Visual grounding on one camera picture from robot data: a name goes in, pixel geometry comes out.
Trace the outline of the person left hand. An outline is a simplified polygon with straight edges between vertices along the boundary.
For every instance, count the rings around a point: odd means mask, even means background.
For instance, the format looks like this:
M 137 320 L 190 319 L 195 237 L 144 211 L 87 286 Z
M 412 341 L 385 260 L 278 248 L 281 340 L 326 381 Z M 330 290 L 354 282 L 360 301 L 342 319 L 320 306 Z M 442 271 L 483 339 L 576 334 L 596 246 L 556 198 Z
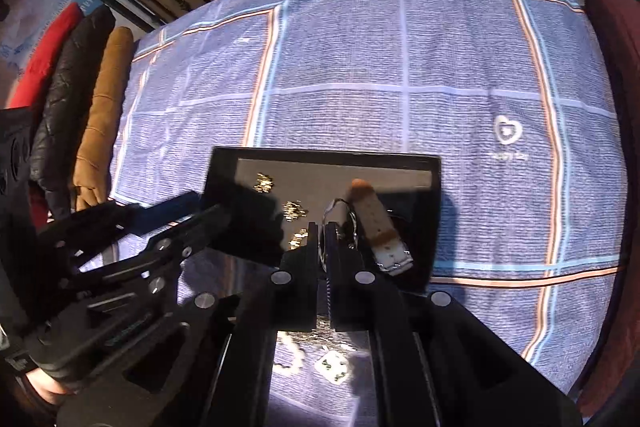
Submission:
M 73 390 L 65 388 L 42 369 L 33 369 L 15 377 L 21 400 L 32 407 L 59 407 Z

